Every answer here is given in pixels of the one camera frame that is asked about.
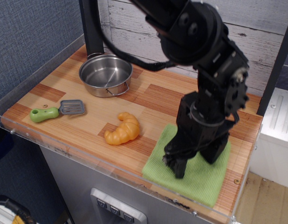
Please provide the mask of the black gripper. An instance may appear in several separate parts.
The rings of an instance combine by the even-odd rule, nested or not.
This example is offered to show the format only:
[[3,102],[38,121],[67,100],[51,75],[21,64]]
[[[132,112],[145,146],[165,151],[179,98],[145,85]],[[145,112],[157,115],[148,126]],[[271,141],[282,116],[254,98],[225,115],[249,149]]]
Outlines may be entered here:
[[187,160],[197,152],[208,163],[214,163],[224,151],[228,142],[229,130],[235,122],[225,119],[215,111],[215,120],[205,120],[194,109],[199,94],[192,92],[183,96],[177,115],[177,134],[165,146],[163,162],[175,174],[177,179],[185,175]]

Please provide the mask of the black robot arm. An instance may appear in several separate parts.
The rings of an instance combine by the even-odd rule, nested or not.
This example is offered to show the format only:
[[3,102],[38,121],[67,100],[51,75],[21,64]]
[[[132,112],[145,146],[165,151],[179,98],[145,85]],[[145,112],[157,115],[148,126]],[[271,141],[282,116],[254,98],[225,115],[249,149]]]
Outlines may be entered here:
[[160,38],[169,65],[192,66],[198,90],[184,95],[177,133],[165,146],[164,163],[183,178],[187,161],[200,152],[214,163],[223,152],[238,110],[248,101],[248,59],[228,37],[218,11],[193,0],[136,0]]

